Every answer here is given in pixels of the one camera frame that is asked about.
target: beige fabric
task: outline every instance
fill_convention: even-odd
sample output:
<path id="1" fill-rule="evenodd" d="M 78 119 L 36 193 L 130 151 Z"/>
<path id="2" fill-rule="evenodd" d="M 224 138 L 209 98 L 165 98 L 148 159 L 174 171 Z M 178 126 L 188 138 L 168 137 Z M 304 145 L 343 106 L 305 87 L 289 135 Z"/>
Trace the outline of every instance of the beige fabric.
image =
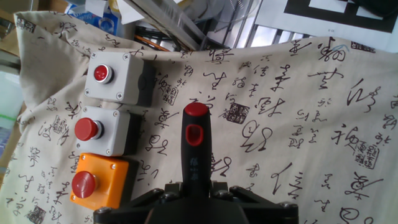
<path id="1" fill-rule="evenodd" d="M 195 100 L 211 108 L 213 180 L 275 203 L 297 203 L 300 223 L 397 220 L 397 55 L 329 37 L 252 49 L 155 52 L 68 15 L 17 17 L 35 28 L 17 30 L 27 110 L 0 191 L 2 222 L 31 223 L 38 206 L 46 211 L 43 223 L 92 223 L 91 210 L 69 201 L 79 154 L 73 128 L 88 105 L 145 117 L 132 158 L 150 169 L 146 175 L 137 171 L 136 178 L 144 179 L 135 183 L 133 198 L 181 181 L 182 110 Z M 151 61 L 158 69 L 151 108 L 84 96 L 88 56 L 99 49 Z M 178 90 L 173 105 L 169 88 Z M 66 125 L 55 129 L 63 120 Z M 159 153 L 163 146 L 166 155 Z M 373 164 L 366 167 L 369 160 Z"/>

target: white paper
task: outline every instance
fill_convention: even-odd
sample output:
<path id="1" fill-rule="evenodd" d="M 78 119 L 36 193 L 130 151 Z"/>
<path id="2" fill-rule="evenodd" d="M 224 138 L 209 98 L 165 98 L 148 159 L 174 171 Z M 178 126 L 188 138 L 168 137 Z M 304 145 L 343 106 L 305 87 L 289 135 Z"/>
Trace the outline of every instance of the white paper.
<path id="1" fill-rule="evenodd" d="M 86 0 L 86 11 L 92 14 L 103 17 L 105 10 L 109 6 L 109 2 L 105 0 Z"/>
<path id="2" fill-rule="evenodd" d="M 122 15 L 121 23 L 123 25 L 130 22 L 138 21 L 144 18 L 133 7 L 127 4 L 124 0 L 117 0 L 120 14 Z"/>
<path id="3" fill-rule="evenodd" d="M 398 52 L 398 22 L 395 23 L 392 33 L 381 32 L 378 30 L 284 13 L 286 4 L 287 0 L 263 0 L 256 19 L 256 24 L 318 37 L 332 35 L 353 40 L 376 49 Z M 344 12 L 347 4 L 350 3 L 339 0 L 310 1 L 310 7 L 327 9 L 340 13 Z M 369 17 L 375 20 L 380 19 L 380 17 L 370 14 L 370 12 L 362 7 L 358 9 L 357 16 Z"/>
<path id="4" fill-rule="evenodd" d="M 211 112 L 212 180 L 297 203 L 300 224 L 396 222 L 398 55 L 329 37 L 160 52 L 53 12 L 16 21 L 27 110 L 0 190 L 2 223 L 93 223 L 70 201 L 74 126 L 87 105 L 143 117 L 132 198 L 181 181 L 182 111 L 196 100 Z M 97 49 L 156 67 L 150 108 L 83 94 Z"/>

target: red joystick top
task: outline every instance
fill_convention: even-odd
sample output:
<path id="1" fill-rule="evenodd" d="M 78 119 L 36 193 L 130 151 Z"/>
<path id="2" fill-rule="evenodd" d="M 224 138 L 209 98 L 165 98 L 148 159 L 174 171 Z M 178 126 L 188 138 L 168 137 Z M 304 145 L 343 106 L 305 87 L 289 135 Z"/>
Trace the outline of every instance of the red joystick top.
<path id="1" fill-rule="evenodd" d="M 112 76 L 112 68 L 107 65 L 99 65 L 94 70 L 94 78 L 99 83 L 108 83 Z"/>
<path id="2" fill-rule="evenodd" d="M 95 176 L 87 171 L 81 171 L 72 180 L 73 193 L 78 198 L 87 198 L 96 188 Z"/>
<path id="3" fill-rule="evenodd" d="M 99 127 L 92 119 L 82 118 L 75 125 L 76 137 L 82 141 L 88 141 L 98 135 Z"/>
<path id="4" fill-rule="evenodd" d="M 209 111 L 209 108 L 203 103 L 190 103 L 188 104 L 184 111 L 190 116 L 204 116 Z"/>

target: emergency stop button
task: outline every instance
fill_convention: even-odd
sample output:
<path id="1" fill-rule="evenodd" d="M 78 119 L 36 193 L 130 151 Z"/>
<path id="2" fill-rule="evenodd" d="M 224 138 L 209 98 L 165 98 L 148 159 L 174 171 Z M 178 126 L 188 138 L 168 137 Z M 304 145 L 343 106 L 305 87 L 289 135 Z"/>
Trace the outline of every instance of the emergency stop button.
<path id="1" fill-rule="evenodd" d="M 113 70 L 107 65 L 98 65 L 94 70 L 94 79 L 102 84 L 109 83 L 113 78 Z"/>
<path id="2" fill-rule="evenodd" d="M 185 130 L 185 139 L 191 146 L 199 146 L 203 142 L 203 128 L 197 124 L 190 124 Z"/>
<path id="3" fill-rule="evenodd" d="M 102 133 L 102 124 L 90 118 L 82 118 L 75 125 L 76 137 L 82 141 L 98 139 Z"/>
<path id="4" fill-rule="evenodd" d="M 78 198 L 87 198 L 96 189 L 96 179 L 93 174 L 87 171 L 81 171 L 75 175 L 72 180 L 73 193 Z"/>

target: cable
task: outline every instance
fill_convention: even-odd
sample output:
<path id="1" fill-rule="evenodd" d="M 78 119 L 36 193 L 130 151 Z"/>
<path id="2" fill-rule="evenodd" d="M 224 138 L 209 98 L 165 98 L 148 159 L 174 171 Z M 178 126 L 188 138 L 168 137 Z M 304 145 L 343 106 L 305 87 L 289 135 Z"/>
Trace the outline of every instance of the cable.
<path id="1" fill-rule="evenodd" d="M 164 48 L 164 47 L 162 47 L 162 46 L 159 46 L 159 45 L 153 43 L 152 41 L 147 40 L 147 39 L 145 39 L 145 38 L 143 38 L 143 37 L 141 37 L 141 36 L 134 35 L 134 38 L 136 38 L 136 39 L 138 39 L 138 40 L 140 40 L 140 41 L 142 41 L 142 42 L 144 42 L 144 43 L 147 43 L 147 44 L 149 44 L 149 45 L 152 45 L 152 46 L 154 46 L 155 48 L 157 48 L 157 49 L 159 49 L 159 50 L 163 50 L 163 51 L 169 52 L 169 50 L 167 50 L 166 48 Z"/>

